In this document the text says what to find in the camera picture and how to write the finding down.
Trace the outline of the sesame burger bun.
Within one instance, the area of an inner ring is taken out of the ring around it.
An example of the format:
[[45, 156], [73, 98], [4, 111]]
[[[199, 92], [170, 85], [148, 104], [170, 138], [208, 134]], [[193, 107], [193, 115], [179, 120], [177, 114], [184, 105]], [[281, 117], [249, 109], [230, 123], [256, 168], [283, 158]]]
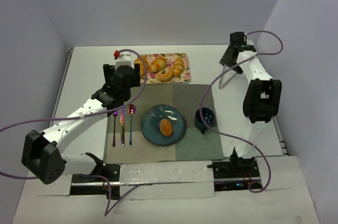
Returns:
[[160, 121], [159, 123], [159, 129], [160, 132], [164, 135], [164, 136], [171, 136], [173, 133], [173, 127], [171, 122], [164, 118]]

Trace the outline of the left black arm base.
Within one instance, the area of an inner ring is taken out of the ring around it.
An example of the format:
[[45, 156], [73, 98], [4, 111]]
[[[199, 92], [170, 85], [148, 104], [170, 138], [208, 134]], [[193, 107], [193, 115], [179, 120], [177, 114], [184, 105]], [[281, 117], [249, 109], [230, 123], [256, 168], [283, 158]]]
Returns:
[[[118, 200], [120, 198], [120, 189], [114, 182], [119, 182], [120, 165], [105, 164], [92, 153], [86, 152], [87, 156], [92, 158], [96, 166], [90, 175], [100, 175], [107, 178], [111, 184], [111, 199]], [[105, 180], [101, 178], [87, 178], [79, 175], [73, 175], [71, 179], [70, 195], [105, 195], [109, 198], [109, 188]]]

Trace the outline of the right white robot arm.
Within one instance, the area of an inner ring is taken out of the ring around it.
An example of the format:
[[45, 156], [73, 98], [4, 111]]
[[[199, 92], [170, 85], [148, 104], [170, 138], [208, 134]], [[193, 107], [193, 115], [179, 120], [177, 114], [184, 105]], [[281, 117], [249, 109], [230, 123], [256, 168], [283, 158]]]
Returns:
[[263, 67], [253, 44], [244, 32], [230, 34], [230, 44], [220, 60], [225, 74], [220, 78], [222, 88], [237, 74], [244, 74], [248, 81], [242, 110], [246, 127], [240, 136], [245, 140], [234, 148], [237, 157], [252, 157], [259, 144], [260, 131], [276, 117], [279, 110], [282, 82], [274, 79]]

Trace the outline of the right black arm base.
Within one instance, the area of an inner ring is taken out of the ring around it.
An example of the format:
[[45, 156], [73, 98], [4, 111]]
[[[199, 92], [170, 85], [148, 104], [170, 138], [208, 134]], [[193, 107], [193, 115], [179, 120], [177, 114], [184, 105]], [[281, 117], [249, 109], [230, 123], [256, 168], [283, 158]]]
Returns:
[[242, 158], [233, 150], [228, 161], [213, 161], [206, 167], [213, 172], [215, 192], [262, 189], [254, 157]]

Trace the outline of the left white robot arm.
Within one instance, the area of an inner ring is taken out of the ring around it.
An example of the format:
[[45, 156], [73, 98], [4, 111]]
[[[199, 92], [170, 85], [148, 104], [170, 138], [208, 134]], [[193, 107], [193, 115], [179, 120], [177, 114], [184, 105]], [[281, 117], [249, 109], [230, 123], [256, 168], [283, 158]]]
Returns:
[[22, 164], [42, 183], [51, 184], [62, 174], [77, 173], [75, 166], [85, 161], [62, 157], [65, 149], [97, 122], [126, 107], [131, 88], [140, 86], [140, 66], [103, 66], [105, 84], [80, 108], [66, 118], [58, 118], [52, 127], [30, 131], [24, 141]]

